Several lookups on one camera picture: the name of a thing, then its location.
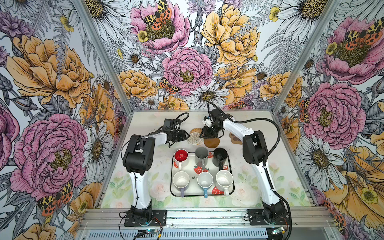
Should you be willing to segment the multicolour braided coaster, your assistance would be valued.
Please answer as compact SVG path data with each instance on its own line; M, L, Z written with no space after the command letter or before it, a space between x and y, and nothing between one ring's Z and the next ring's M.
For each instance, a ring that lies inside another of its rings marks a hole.
M204 143L204 139L200 138L199 133L191 133L190 137L187 139L188 143L194 146L202 145Z

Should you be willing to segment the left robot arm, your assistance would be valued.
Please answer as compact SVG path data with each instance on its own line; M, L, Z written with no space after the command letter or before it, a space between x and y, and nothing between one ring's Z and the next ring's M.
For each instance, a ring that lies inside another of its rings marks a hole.
M155 147L165 144L171 146L186 141L189 137L190 134L185 130L179 130L147 136L131 135L124 143L121 151L122 163L129 173L134 189L134 200L126 216L126 227L149 225L156 216L153 213L146 176L154 161Z

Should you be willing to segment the plain round wooden coaster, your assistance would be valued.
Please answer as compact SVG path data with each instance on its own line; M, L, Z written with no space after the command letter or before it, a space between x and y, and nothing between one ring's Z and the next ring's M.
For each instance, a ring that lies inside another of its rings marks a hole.
M214 149L217 148L220 144L220 139L204 139L204 144L207 148Z

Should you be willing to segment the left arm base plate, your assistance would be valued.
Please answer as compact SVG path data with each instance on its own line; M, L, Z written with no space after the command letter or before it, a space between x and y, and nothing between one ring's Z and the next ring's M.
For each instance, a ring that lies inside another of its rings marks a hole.
M131 210L125 217L125 227L165 227L167 210Z

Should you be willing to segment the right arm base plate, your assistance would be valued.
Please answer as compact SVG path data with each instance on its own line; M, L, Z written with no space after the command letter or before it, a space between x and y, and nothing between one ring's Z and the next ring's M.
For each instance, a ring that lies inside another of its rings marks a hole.
M251 226L256 225L284 225L291 223L290 216L287 213L274 216L273 212L267 209L248 209L244 219L248 219Z

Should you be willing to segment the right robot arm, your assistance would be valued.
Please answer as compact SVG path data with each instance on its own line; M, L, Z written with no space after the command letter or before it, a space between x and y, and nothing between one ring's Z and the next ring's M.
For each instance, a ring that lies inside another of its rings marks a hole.
M265 136L262 131L255 131L244 126L246 123L265 121L275 126L277 139L274 145L268 149ZM261 190L264 220L268 224L277 223L285 218L288 223L292 222L291 208L288 201L276 190L272 180L268 158L277 148L281 140L279 126L268 118L254 118L245 121L237 121L223 110L208 109L208 115L203 120L203 130L200 135L203 139L214 139L219 137L220 132L228 131L242 142L242 154L244 160L250 164L256 173Z

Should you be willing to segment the woven rattan coaster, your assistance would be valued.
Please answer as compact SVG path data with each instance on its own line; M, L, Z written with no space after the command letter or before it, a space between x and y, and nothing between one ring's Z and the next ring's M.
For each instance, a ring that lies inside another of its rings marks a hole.
M202 133L202 128L194 128L190 131L191 134L198 133L199 135Z

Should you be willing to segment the paw shaped wooden coaster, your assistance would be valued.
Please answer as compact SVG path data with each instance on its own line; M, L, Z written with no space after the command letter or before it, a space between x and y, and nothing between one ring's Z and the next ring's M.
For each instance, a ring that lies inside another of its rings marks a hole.
M236 145L241 145L242 144L242 141L239 138L237 138L234 134L230 133L229 137L230 137L231 142L233 144L236 144Z

